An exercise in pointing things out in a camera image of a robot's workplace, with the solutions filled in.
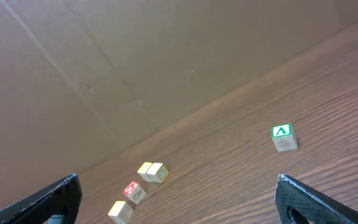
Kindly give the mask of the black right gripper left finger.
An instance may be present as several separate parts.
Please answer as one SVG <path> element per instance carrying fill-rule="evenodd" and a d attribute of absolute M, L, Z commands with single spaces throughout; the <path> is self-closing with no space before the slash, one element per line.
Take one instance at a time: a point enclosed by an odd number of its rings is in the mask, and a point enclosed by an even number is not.
<path fill-rule="evenodd" d="M 0 210 L 0 224 L 63 223 L 76 221 L 82 189 L 77 174 L 48 185 Z"/>

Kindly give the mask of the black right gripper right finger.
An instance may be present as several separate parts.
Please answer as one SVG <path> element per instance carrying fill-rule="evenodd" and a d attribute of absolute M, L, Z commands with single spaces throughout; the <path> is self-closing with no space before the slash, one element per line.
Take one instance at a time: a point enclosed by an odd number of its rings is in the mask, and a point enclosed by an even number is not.
<path fill-rule="evenodd" d="M 358 223 L 357 211 L 286 174 L 278 176 L 275 205 L 282 223 Z"/>

